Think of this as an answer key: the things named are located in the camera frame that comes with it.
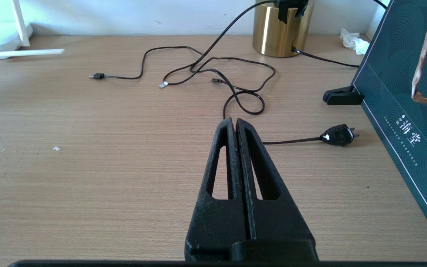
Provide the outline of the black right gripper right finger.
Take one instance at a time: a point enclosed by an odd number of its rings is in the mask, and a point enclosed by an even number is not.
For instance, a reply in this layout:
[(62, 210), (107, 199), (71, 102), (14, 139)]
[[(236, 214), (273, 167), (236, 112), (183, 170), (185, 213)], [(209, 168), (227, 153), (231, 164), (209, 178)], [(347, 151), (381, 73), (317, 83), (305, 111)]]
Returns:
[(247, 230), (236, 243), (236, 260), (317, 262), (312, 232), (255, 128), (239, 119), (236, 136)]

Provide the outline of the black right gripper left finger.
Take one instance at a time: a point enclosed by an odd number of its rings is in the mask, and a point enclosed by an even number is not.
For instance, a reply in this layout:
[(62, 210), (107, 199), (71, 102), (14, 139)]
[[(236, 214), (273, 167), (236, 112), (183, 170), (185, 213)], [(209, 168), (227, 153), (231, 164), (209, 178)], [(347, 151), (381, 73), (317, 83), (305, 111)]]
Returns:
[[(220, 151), (226, 150), (228, 198), (215, 199)], [(241, 245), (249, 236), (245, 214), (245, 181), (235, 127), (231, 118), (219, 123), (212, 139), (203, 181), (185, 238), (185, 260), (241, 262)]]

